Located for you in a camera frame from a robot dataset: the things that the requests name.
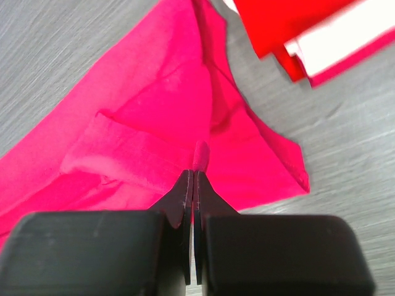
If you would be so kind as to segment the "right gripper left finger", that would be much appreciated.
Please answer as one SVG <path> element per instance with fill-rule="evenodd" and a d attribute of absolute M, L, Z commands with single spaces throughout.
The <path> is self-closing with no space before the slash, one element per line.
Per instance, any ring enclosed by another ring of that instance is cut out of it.
<path fill-rule="evenodd" d="M 24 217 L 1 252 L 2 295 L 184 295 L 193 172 L 147 210 Z"/>

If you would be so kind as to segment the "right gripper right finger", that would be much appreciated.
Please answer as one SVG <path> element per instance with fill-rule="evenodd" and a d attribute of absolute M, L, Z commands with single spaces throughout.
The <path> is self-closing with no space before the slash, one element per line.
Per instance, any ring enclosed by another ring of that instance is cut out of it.
<path fill-rule="evenodd" d="M 244 215 L 194 175 L 194 254 L 204 295 L 373 295 L 352 228 L 331 215 Z"/>

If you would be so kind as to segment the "pink t shirt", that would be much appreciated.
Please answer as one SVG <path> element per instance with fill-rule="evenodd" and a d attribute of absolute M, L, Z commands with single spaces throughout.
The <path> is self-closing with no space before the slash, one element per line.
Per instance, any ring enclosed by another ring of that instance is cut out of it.
<path fill-rule="evenodd" d="M 145 209 L 184 170 L 244 210 L 310 191 L 301 148 L 239 93 L 225 20 L 160 1 L 1 159 L 1 240 L 32 212 Z"/>

